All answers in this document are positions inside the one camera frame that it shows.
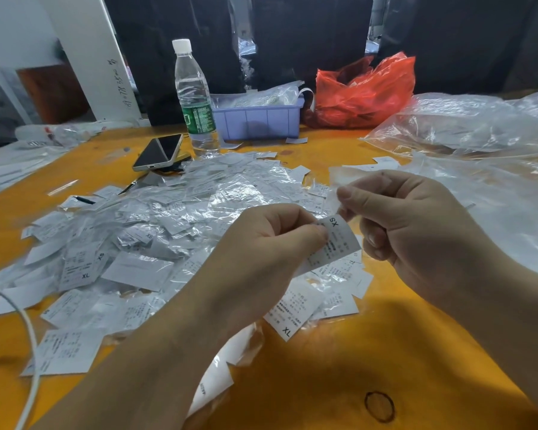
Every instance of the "hand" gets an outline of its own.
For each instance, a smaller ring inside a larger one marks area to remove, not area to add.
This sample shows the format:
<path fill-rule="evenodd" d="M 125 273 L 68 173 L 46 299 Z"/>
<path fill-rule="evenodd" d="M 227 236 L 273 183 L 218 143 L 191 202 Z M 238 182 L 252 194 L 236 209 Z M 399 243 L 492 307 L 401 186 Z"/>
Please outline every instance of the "hand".
<path fill-rule="evenodd" d="M 452 193 L 435 180 L 399 171 L 371 173 L 339 187 L 340 214 L 362 216 L 363 249 L 388 260 L 410 288 L 446 310 L 466 284 L 507 256 Z"/>
<path fill-rule="evenodd" d="M 192 279 L 224 312 L 230 334 L 264 316 L 295 270 L 328 239 L 324 226 L 292 203 L 245 210 Z"/>

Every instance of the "green bottle label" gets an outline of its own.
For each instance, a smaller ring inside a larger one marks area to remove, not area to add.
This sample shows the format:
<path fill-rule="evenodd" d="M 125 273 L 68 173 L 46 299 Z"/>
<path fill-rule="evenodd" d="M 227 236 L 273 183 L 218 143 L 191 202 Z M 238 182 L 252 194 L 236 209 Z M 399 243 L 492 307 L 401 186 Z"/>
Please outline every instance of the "green bottle label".
<path fill-rule="evenodd" d="M 190 134 L 203 134 L 215 131 L 213 111 L 209 104 L 199 107 L 182 107 L 187 132 Z"/>

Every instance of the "plastic tray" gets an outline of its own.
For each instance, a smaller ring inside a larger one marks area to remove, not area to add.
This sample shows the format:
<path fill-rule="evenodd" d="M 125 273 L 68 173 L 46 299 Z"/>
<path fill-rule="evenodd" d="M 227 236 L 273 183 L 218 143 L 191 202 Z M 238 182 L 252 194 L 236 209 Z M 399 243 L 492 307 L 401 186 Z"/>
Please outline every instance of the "plastic tray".
<path fill-rule="evenodd" d="M 299 97 L 295 105 L 219 108 L 213 118 L 223 140 L 296 139 L 304 103 Z"/>

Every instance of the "bottle cap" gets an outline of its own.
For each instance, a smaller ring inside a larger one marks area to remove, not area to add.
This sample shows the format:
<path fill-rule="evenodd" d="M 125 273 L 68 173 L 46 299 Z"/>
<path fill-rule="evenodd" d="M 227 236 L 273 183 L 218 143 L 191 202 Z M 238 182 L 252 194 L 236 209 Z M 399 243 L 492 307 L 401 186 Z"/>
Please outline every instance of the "bottle cap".
<path fill-rule="evenodd" d="M 187 54 L 192 52 L 192 43 L 189 39 L 174 39 L 172 45 L 176 54 Z"/>

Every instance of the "left hand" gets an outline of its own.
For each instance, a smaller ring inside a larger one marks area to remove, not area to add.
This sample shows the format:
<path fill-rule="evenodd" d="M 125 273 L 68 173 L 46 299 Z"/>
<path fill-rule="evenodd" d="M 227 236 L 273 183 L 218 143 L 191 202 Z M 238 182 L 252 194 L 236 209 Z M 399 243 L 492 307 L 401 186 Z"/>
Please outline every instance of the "left hand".
<path fill-rule="evenodd" d="M 302 261 L 326 244 L 327 230 L 316 220 L 281 203 L 249 208 L 230 226 L 190 282 L 222 311 L 229 334 L 273 308 Z"/>

